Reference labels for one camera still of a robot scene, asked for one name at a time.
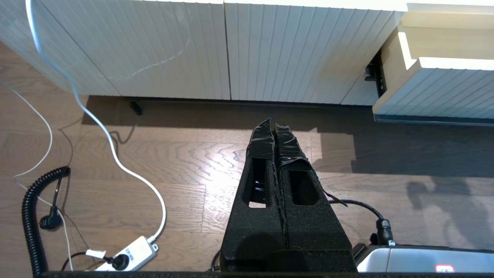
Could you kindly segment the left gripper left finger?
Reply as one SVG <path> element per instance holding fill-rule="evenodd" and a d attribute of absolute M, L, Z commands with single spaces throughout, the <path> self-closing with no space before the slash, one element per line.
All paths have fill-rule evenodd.
<path fill-rule="evenodd" d="M 279 176 L 276 137 L 268 117 L 252 131 L 245 165 L 219 251 L 222 272 L 258 272 L 288 246 L 286 190 Z"/>

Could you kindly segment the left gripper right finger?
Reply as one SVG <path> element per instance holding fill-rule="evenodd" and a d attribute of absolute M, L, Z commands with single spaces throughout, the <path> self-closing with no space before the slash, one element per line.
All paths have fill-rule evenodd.
<path fill-rule="evenodd" d="M 288 125 L 274 132 L 285 242 L 274 253 L 274 270 L 356 272 L 352 245 L 297 138 Z"/>

